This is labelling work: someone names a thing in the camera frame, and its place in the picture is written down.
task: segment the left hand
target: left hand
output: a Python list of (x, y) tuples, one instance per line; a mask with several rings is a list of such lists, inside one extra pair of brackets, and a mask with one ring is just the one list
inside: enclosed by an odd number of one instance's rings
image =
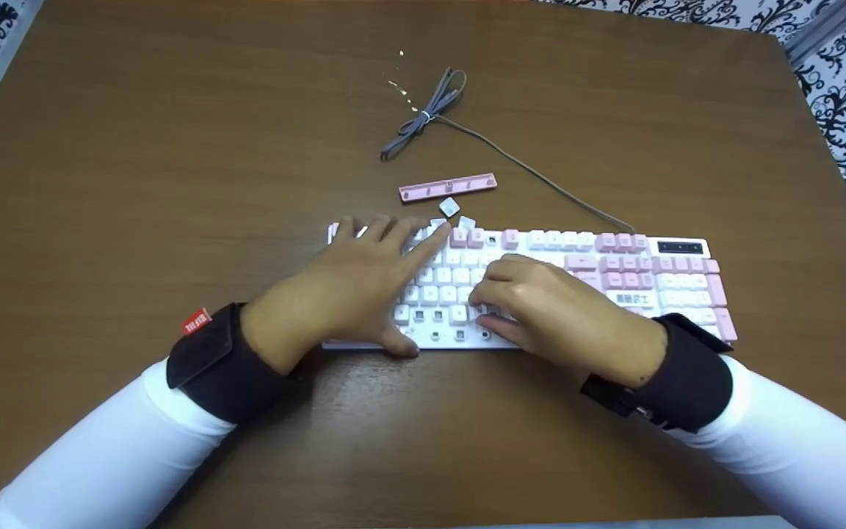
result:
[(328, 248), (244, 308), (247, 342), (284, 374), (325, 339), (369, 342), (395, 356), (416, 356), (419, 348), (397, 329), (393, 308), (416, 272), (446, 245), (447, 222), (402, 255), (410, 235), (426, 225), (418, 218), (394, 222), (379, 215), (355, 237), (356, 221), (342, 218)]

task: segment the red label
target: red label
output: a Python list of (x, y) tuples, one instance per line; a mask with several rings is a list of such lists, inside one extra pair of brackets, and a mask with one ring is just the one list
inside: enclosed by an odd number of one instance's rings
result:
[(181, 328), (184, 329), (185, 334), (191, 334), (192, 332), (197, 331), (199, 328), (208, 325), (212, 321), (211, 315), (208, 314), (208, 309), (199, 309), (198, 312), (195, 312), (191, 315), (190, 318), (186, 319), (184, 324), (181, 324)]

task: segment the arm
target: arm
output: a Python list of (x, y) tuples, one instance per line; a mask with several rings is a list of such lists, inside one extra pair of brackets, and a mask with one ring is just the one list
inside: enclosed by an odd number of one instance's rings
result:
[[(391, 311), (403, 286), (449, 236), (446, 224), (403, 256), (404, 242), (423, 224), (379, 217), (355, 238), (357, 224), (344, 218), (333, 244), (308, 267), (239, 312), (239, 333), (232, 335), (228, 357), (198, 376), (244, 353), (245, 366), (252, 368), (248, 372), (267, 375), (258, 381), (288, 386), (285, 376), (305, 352), (332, 338), (379, 344), (397, 357), (415, 356), (416, 344), (397, 330)], [(215, 321), (221, 314), (234, 312), (218, 311)], [(216, 349), (219, 344), (206, 346)], [(145, 527), (155, 519), (235, 426), (218, 416), (231, 406), (212, 405), (212, 393), (198, 392), (194, 385), (197, 378), (183, 389), (170, 387), (180, 350), (176, 345), (171, 361), (152, 365), (91, 411), (2, 489), (0, 528), (125, 529)], [(221, 379), (218, 389), (230, 392), (232, 381), (225, 385)], [(249, 394), (263, 395), (266, 402), (253, 403), (262, 408), (279, 396), (271, 391)]]
[[(846, 528), (846, 422), (836, 415), (709, 351), (686, 373), (688, 358), (665, 354), (662, 325), (527, 257), (493, 262), (469, 301), (513, 315), (479, 323), (528, 352), (658, 397), (652, 403), (678, 403), (682, 409), (662, 415), (686, 418), (693, 431), (668, 433), (706, 452), (793, 525)], [(657, 388), (679, 398), (662, 399)]]

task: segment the pink spacebar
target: pink spacebar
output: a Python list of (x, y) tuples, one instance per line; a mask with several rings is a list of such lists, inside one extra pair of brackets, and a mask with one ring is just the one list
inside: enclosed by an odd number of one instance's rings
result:
[(453, 180), (430, 181), (429, 184), (405, 185), (400, 187), (400, 200), (404, 202), (425, 201), (427, 198), (447, 197), (460, 193), (491, 190), (498, 187), (494, 173), (477, 174)]

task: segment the right hand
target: right hand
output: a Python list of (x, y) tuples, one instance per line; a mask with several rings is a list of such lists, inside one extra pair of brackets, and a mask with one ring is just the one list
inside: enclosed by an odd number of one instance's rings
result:
[(561, 268), (517, 254), (486, 269), (470, 305), (497, 305), (516, 321), (487, 314), (476, 323), (555, 364), (641, 387), (665, 357), (658, 322), (618, 307)]

